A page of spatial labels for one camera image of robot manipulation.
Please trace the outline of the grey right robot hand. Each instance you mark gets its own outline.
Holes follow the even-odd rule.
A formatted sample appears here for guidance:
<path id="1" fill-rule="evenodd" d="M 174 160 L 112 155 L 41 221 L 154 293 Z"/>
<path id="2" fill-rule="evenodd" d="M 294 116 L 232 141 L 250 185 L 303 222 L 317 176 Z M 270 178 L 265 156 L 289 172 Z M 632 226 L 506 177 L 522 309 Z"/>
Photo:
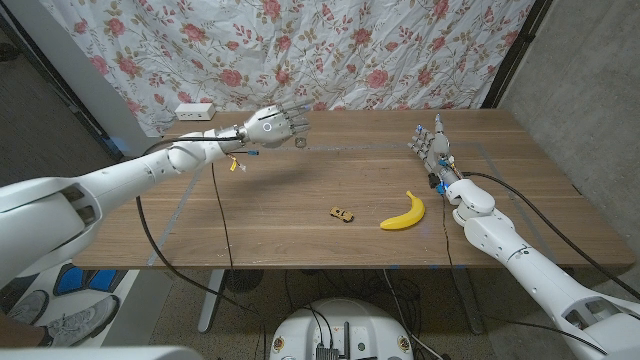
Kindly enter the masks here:
<path id="1" fill-rule="evenodd" d="M 431 132 L 425 126 L 418 125 L 415 135 L 407 146 L 419 157 L 430 173 L 441 176 L 453 174 L 450 143 L 444 134 L 440 114 L 435 116 L 434 126 L 434 131 Z"/>

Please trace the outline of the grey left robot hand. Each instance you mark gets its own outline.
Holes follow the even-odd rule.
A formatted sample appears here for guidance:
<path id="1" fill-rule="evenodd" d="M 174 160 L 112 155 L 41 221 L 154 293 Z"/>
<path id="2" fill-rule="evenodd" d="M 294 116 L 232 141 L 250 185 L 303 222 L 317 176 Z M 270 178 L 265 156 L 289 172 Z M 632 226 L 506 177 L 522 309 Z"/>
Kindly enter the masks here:
<path id="1" fill-rule="evenodd" d="M 308 99 L 261 108 L 244 122 L 239 134 L 244 142 L 265 148 L 277 148 L 291 138 L 297 148 L 304 148 L 311 129 L 306 113 L 313 103 L 313 99 Z"/>

